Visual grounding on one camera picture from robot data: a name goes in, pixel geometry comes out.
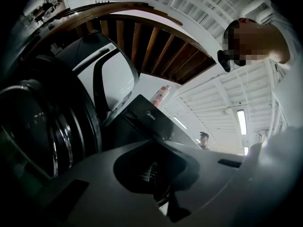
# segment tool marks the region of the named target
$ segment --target ceiling light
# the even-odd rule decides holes
[[[184,124],[182,124],[179,119],[177,119],[176,117],[174,117],[174,119],[177,120],[178,123],[181,124],[185,129],[187,129],[187,127]]]
[[[240,122],[241,134],[247,134],[244,110],[243,109],[238,110],[237,114],[238,114],[238,118],[239,118],[239,122]]]
[[[247,154],[248,154],[248,150],[249,150],[249,149],[248,149],[248,147],[247,147],[247,146],[245,146],[245,147],[244,147],[244,155],[246,155],[246,156],[247,156]]]

